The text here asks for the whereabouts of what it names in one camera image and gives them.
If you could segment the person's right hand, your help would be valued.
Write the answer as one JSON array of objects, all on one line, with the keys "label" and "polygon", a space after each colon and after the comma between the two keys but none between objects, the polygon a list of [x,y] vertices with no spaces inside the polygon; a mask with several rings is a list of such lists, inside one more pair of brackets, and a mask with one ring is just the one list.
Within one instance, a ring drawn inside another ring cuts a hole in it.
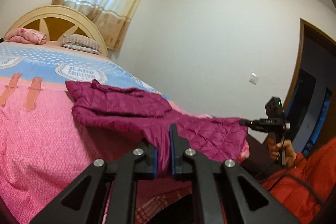
[{"label": "person's right hand", "polygon": [[267,140],[267,148],[270,158],[276,160],[281,156],[285,160],[287,168],[291,167],[297,158],[292,142],[288,139],[276,144],[273,139],[269,138]]}]

